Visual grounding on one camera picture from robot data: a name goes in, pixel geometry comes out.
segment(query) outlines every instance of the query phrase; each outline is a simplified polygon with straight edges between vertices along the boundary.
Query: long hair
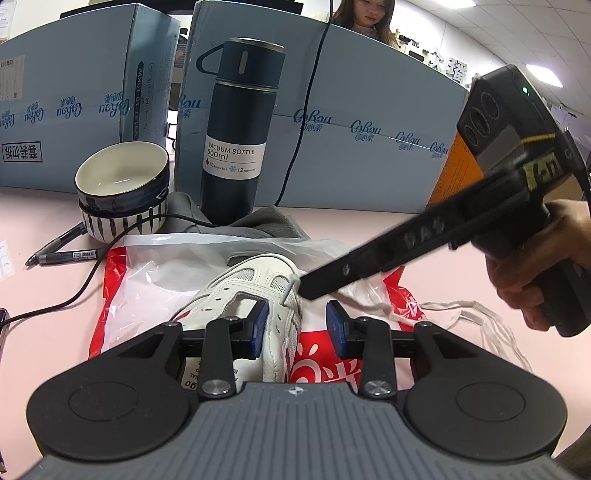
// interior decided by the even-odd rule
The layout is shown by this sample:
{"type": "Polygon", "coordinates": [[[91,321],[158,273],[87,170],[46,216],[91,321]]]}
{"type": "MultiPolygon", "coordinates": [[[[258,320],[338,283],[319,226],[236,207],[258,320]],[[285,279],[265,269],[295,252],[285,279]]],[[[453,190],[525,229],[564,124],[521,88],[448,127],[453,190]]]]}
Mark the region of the long hair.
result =
{"type": "MultiPolygon", "coordinates": [[[[353,28],[355,22],[353,4],[363,0],[342,0],[338,9],[332,18],[332,23],[340,27],[348,29],[353,28]]],[[[390,30],[390,22],[392,21],[392,14],[394,13],[395,0],[385,0],[386,14],[383,19],[375,24],[378,40],[386,45],[392,46],[394,42],[394,35],[390,30]]]]}

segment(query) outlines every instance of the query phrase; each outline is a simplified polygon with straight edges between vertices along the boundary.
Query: person's fingers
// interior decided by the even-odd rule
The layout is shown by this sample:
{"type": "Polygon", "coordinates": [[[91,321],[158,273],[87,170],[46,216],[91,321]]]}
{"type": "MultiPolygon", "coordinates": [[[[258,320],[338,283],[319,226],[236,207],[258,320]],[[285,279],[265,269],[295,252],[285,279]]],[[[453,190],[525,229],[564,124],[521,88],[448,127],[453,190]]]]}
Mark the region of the person's fingers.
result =
{"type": "Polygon", "coordinates": [[[498,296],[512,309],[527,309],[544,303],[542,291],[533,285],[525,286],[520,292],[497,290],[498,296]]]}
{"type": "Polygon", "coordinates": [[[489,273],[492,284],[505,291],[520,291],[540,273],[569,256],[560,223],[552,223],[504,258],[489,273]]]}
{"type": "Polygon", "coordinates": [[[544,313],[540,307],[522,310],[525,324],[532,330],[547,332],[550,329],[550,323],[544,318],[544,313]]]}
{"type": "Polygon", "coordinates": [[[486,260],[486,272],[490,277],[491,274],[496,270],[497,263],[491,257],[484,257],[486,260]]]}

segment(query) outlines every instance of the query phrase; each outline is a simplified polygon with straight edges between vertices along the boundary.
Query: orange box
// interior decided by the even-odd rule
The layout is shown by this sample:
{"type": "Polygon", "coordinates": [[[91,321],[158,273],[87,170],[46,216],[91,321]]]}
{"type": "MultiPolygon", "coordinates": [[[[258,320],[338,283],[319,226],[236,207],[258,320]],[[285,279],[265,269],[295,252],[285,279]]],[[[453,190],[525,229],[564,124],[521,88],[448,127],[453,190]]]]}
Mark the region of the orange box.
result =
{"type": "Polygon", "coordinates": [[[439,180],[427,203],[435,205],[484,177],[466,143],[456,133],[439,180]]]}

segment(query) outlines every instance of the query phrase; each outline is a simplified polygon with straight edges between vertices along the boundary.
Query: pen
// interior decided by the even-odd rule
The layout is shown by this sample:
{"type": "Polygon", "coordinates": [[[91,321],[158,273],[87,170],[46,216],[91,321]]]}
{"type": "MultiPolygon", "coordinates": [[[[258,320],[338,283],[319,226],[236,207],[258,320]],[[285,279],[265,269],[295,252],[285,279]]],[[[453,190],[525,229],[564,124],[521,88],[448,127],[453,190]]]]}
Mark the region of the pen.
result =
{"type": "Polygon", "coordinates": [[[57,252],[65,244],[68,244],[69,242],[71,242],[72,240],[74,240],[75,238],[77,238],[80,235],[84,235],[86,233],[86,231],[87,231],[86,225],[84,225],[84,222],[80,222],[74,228],[71,228],[63,235],[60,235],[55,240],[52,240],[47,245],[41,247],[41,249],[36,251],[31,256],[31,258],[29,258],[29,260],[27,260],[25,262],[25,267],[31,267],[33,265],[37,265],[39,263],[39,260],[38,260],[39,255],[57,252]]]}
{"type": "Polygon", "coordinates": [[[39,255],[38,261],[40,265],[61,265],[64,263],[86,262],[88,260],[96,260],[106,251],[107,247],[72,252],[52,252],[39,255]]]}

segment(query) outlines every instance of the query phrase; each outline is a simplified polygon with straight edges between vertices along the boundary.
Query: pink table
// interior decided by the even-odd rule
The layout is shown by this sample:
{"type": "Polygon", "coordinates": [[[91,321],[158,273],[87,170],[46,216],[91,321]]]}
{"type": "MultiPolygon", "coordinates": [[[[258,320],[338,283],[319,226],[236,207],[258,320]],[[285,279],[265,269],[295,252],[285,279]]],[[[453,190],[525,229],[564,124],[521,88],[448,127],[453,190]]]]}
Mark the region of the pink table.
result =
{"type": "MultiPolygon", "coordinates": [[[[312,238],[334,238],[351,246],[377,235],[407,216],[397,213],[285,209],[312,238]]],[[[76,196],[0,188],[0,242],[7,241],[15,273],[0,280],[0,306],[16,316],[61,302],[82,285],[91,263],[35,267],[25,260],[39,247],[80,221],[76,196]]],[[[91,248],[87,236],[73,248],[91,248]]],[[[500,301],[489,284],[483,256],[471,246],[446,248],[410,264],[402,277],[418,301],[477,300],[511,325],[534,372],[562,393],[569,422],[559,449],[574,441],[591,423],[591,329],[562,339],[556,332],[528,330],[521,315],[500,301]]],[[[82,300],[68,310],[35,317],[10,331],[0,359],[0,449],[8,473],[19,477],[40,458],[27,427],[25,407],[43,381],[87,358],[90,337],[102,304],[102,270],[82,300]]],[[[480,344],[477,328],[458,326],[456,333],[480,344]]]]}

